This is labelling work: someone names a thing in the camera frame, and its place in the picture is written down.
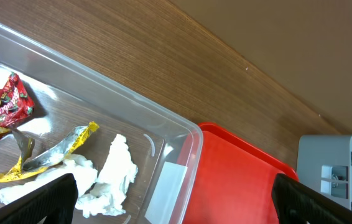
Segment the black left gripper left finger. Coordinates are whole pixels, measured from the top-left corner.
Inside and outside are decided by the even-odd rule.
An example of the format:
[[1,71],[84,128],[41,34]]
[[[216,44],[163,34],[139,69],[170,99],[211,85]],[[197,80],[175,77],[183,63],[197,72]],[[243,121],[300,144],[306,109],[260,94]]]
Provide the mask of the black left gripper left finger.
[[77,198],[73,174],[64,174],[0,208],[0,224],[71,224]]

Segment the yellow silver foil wrapper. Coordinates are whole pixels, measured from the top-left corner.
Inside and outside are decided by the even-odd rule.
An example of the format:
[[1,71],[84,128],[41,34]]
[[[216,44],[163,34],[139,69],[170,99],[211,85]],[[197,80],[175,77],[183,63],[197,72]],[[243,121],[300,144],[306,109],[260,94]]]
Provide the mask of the yellow silver foil wrapper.
[[82,146],[99,128],[100,126],[94,121],[86,126],[77,126],[58,144],[33,159],[30,157],[35,146],[35,139],[26,136],[18,129],[13,129],[12,134],[21,154],[16,164],[7,173],[0,174],[0,183],[27,179],[57,165]]

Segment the white tissue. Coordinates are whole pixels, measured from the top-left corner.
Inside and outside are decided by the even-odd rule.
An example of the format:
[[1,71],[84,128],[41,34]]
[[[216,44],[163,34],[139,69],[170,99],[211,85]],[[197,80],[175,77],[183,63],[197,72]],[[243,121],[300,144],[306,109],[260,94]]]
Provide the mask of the white tissue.
[[71,154],[62,165],[46,170],[33,181],[0,189],[0,203],[7,205],[64,174],[73,174],[78,189],[75,208],[81,210],[85,218],[98,214],[114,217],[125,214],[122,203],[129,184],[138,173],[126,142],[125,136],[116,135],[101,170],[95,169],[92,161],[84,156]]

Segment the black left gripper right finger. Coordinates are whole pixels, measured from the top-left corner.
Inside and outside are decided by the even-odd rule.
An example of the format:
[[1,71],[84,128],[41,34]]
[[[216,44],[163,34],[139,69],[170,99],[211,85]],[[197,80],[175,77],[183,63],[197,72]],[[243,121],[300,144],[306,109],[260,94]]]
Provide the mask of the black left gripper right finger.
[[352,224],[352,211],[297,182],[277,174],[272,201],[279,223]]

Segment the red candy wrapper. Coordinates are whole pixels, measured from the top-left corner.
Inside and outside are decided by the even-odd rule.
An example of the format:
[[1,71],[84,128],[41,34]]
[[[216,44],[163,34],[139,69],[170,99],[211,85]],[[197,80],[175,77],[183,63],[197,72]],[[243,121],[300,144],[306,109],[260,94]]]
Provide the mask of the red candy wrapper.
[[0,135],[8,133],[11,126],[28,118],[34,107],[35,103],[19,75],[12,72],[0,89]]

